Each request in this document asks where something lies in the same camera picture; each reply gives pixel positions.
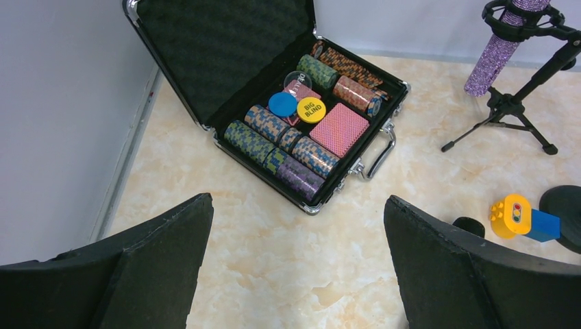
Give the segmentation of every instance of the open briefcase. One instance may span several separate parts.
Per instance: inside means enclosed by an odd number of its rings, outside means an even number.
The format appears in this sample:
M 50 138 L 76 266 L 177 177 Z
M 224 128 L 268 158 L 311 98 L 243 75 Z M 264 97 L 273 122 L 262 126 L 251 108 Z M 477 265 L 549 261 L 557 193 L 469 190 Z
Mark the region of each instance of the open briefcase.
M 123 8 L 196 124 L 309 215 L 348 175 L 370 180 L 394 148 L 391 119 L 410 86 L 317 35 L 312 0 Z M 386 149 L 365 173 L 361 155 L 379 133 Z

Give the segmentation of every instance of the tripod stand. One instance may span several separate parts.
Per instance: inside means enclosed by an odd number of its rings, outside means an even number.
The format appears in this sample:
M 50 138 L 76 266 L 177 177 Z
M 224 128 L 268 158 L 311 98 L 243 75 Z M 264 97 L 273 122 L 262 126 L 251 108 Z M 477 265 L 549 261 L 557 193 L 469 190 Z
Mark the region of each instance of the tripod stand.
M 543 151 L 546 154 L 553 156 L 558 152 L 557 147 L 549 143 L 547 139 L 545 139 L 545 137 L 543 137 L 543 135 L 527 119 L 527 117 L 525 117 L 525 107 L 523 105 L 523 100 L 537 87 L 546 83 L 553 75 L 557 74 L 557 72 L 566 71 L 575 66 L 576 57 L 579 55 L 579 53 L 581 53 L 581 31 L 564 26 L 564 16 L 558 10 L 550 6 L 548 6 L 547 9 L 541 13 L 517 10 L 520 16 L 531 18 L 535 22 L 535 26 L 529 25 L 524 27 L 515 27 L 503 23 L 493 17 L 493 8 L 499 5 L 506 5 L 507 8 L 510 8 L 509 10 L 514 10 L 514 8 L 511 8 L 511 1 L 493 1 L 485 7 L 482 16 L 484 17 L 486 23 L 488 23 L 493 28 L 494 33 L 500 38 L 517 42 L 526 40 L 531 36 L 553 36 L 559 40 L 566 40 L 567 44 L 559 49 L 547 62 L 547 64 L 541 67 L 532 76 L 531 80 L 514 96 L 510 94 L 503 95 L 498 90 L 490 87 L 489 92 L 491 94 L 491 98 L 486 104 L 490 108 L 489 117 L 486 118 L 486 120 L 476 124 L 474 127 L 472 127 L 472 129 L 458 137 L 456 140 L 444 145 L 441 151 L 449 151 L 464 137 L 470 135 L 483 125 L 489 125 L 493 127 L 504 127 L 530 132 L 542 144 Z M 536 26 L 536 22 L 539 21 L 541 16 L 546 14 L 551 16 L 550 23 L 553 26 L 548 28 Z M 502 120 L 507 115 L 512 115 L 518 118 L 518 120 L 520 120 L 523 125 L 513 125 L 501 122 L 500 120 Z

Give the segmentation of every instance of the white wall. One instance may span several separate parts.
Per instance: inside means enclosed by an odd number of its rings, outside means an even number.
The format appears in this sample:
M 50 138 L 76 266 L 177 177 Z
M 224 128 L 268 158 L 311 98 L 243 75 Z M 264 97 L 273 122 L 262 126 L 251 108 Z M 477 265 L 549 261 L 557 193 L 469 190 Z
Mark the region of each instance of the white wall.
M 2 1 L 0 265 L 81 247 L 153 59 L 121 0 Z
M 482 20 L 489 0 L 314 0 L 320 34 L 357 53 L 475 62 L 492 31 Z M 581 1 L 553 0 L 566 24 L 581 29 Z M 531 38 L 513 62 L 544 64 L 564 42 Z

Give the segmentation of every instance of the marble floor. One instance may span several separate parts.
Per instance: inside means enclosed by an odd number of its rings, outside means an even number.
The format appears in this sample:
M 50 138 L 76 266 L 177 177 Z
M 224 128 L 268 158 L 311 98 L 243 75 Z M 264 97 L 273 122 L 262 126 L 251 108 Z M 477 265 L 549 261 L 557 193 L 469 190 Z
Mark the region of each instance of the marble floor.
M 526 114 L 557 156 L 545 155 L 529 133 L 494 127 L 443 154 L 441 146 L 488 114 L 487 97 L 462 90 L 473 66 L 363 57 L 412 85 L 394 120 L 397 146 L 372 181 L 349 177 L 316 217 L 217 149 L 163 84 L 109 234 L 212 194 L 214 224 L 188 329 L 405 328 L 383 226 L 390 195 L 449 223 L 473 217 L 492 242 L 581 265 L 580 255 L 555 241 L 502 240 L 488 221 L 489 206 L 507 194 L 536 207 L 547 189 L 581 184 L 581 74 L 559 73 L 526 99 Z M 506 68 L 495 87 L 515 93 L 533 73 Z M 384 144 L 377 139 L 364 163 Z

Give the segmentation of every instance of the purple glitter microphone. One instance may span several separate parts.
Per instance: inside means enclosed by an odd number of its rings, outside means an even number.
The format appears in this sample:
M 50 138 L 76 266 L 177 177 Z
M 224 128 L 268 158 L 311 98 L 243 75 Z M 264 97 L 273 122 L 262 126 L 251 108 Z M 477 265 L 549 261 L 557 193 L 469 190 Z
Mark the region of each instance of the purple glitter microphone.
M 549 2 L 551 0 L 512 0 L 515 7 L 529 12 L 543 11 Z M 513 26 L 525 24 L 525 19 L 508 10 L 501 21 Z M 493 35 L 464 86 L 466 93 L 474 97 L 484 96 L 519 45 L 519 42 L 506 41 Z

